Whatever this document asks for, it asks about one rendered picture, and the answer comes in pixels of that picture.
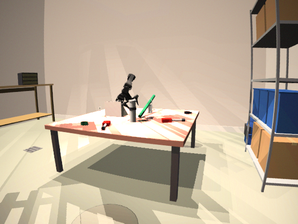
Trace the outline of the green ring with short tab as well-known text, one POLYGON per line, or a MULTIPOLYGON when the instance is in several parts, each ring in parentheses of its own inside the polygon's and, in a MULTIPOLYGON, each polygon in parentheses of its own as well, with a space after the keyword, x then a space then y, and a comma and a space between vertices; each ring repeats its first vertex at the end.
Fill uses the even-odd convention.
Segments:
POLYGON ((80 122, 80 123, 81 123, 82 126, 84 126, 84 125, 88 125, 88 121, 82 121, 82 122, 80 122))

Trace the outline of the white cylindrical post with cap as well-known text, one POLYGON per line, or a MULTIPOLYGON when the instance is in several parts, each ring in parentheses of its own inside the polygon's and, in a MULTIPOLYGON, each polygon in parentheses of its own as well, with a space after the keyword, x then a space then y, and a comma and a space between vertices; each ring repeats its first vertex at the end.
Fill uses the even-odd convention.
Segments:
MULTIPOLYGON (((136 100, 129 100, 129 107, 135 108, 136 100)), ((130 122, 136 122, 136 110, 129 110, 129 119, 130 119, 130 122)))

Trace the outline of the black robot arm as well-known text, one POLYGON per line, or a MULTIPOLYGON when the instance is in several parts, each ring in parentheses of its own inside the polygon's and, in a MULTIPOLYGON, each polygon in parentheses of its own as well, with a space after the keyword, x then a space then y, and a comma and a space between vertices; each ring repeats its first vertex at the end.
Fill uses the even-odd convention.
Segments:
POLYGON ((135 75, 132 73, 129 73, 128 75, 128 81, 124 84, 124 89, 122 89, 122 92, 117 96, 116 102, 121 102, 123 103, 125 99, 124 95, 128 93, 129 90, 132 88, 132 81, 135 79, 135 75))

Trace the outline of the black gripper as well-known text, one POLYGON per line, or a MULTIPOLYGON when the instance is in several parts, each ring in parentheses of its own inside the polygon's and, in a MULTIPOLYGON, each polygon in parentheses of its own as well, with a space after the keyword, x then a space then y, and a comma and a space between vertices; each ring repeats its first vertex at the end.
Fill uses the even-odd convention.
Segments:
POLYGON ((126 104, 126 103, 128 103, 129 101, 128 100, 133 100, 134 98, 135 98, 135 100, 136 100, 136 103, 137 103, 137 105, 138 105, 138 100, 137 100, 137 98, 139 97, 138 95, 135 95, 133 98, 131 97, 131 95, 129 94, 129 93, 127 93, 127 94, 125 94, 124 95, 124 97, 125 97, 125 99, 127 100, 126 102, 123 102, 121 105, 122 106, 125 106, 125 107, 127 107, 128 109, 129 109, 129 107, 128 107, 128 105, 126 104))

